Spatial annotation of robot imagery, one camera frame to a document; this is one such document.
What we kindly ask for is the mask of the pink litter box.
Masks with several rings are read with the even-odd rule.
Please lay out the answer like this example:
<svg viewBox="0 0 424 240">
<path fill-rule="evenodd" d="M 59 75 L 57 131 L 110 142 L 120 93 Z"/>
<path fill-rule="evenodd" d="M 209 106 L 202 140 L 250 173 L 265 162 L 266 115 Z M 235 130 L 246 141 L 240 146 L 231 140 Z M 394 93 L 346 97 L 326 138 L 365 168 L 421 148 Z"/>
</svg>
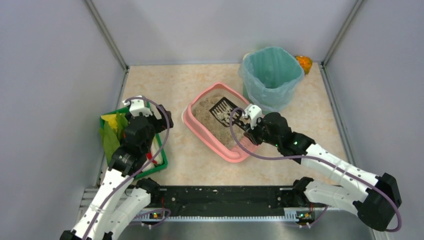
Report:
<svg viewBox="0 0 424 240">
<path fill-rule="evenodd" d="M 239 163 L 250 155 L 243 151 L 238 145 L 227 148 L 224 146 L 204 125 L 193 115 L 193 109 L 201 100 L 214 94 L 222 94 L 238 107 L 246 107 L 249 101 L 240 93 L 223 82 L 216 82 L 199 93 L 186 107 L 181 115 L 184 124 L 212 151 L 230 163 Z"/>
</svg>

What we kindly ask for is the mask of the black litter scoop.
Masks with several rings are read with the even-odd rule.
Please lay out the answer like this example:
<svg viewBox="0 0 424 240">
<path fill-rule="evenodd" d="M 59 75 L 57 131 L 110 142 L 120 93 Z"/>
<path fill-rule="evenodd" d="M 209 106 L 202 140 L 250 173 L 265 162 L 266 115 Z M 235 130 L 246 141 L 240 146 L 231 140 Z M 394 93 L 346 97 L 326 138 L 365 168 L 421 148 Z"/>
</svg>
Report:
<svg viewBox="0 0 424 240">
<path fill-rule="evenodd" d="M 213 105 L 209 112 L 212 114 L 212 116 L 225 128 L 230 127 L 230 115 L 231 112 L 236 109 L 237 106 L 231 102 L 228 98 L 222 97 L 215 105 Z M 242 110 L 236 110 L 233 114 L 232 119 L 232 125 L 238 126 L 242 130 L 247 130 L 248 126 L 244 121 L 242 120 Z"/>
</svg>

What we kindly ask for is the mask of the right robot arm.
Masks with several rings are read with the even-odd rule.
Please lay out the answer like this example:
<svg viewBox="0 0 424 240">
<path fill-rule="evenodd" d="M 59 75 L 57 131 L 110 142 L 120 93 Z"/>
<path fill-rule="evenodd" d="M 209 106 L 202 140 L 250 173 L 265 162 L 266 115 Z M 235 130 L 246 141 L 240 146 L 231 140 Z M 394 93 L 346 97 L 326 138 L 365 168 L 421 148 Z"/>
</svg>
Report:
<svg viewBox="0 0 424 240">
<path fill-rule="evenodd" d="M 293 160 L 338 183 L 334 187 L 310 180 L 303 187 L 310 202 L 338 206 L 376 231 L 400 231 L 402 198 L 394 176 L 386 172 L 376 175 L 336 157 L 312 138 L 292 131 L 278 112 L 262 116 L 245 110 L 242 116 L 250 120 L 244 135 L 254 145 L 274 146 L 281 155 L 279 160 Z"/>
</svg>

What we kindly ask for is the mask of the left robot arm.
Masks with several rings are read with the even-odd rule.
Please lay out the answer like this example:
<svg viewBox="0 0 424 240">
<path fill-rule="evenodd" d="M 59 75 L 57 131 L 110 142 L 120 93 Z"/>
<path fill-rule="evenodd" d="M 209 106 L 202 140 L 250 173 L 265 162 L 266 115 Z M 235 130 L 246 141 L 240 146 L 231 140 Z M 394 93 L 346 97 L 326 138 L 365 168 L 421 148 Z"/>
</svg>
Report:
<svg viewBox="0 0 424 240">
<path fill-rule="evenodd" d="M 121 196 L 143 170 L 154 167 L 154 158 L 148 157 L 158 133 L 167 134 L 174 126 L 172 114 L 161 104 L 157 118 L 151 109 L 140 103 L 129 103 L 127 112 L 118 112 L 124 125 L 117 132 L 107 133 L 110 125 L 103 126 L 103 143 L 111 143 L 112 151 L 103 182 L 81 219 L 71 230 L 65 230 L 62 240 L 117 240 L 136 215 L 151 203 L 159 185 L 150 178 L 138 181 L 133 193 L 119 204 Z"/>
</svg>

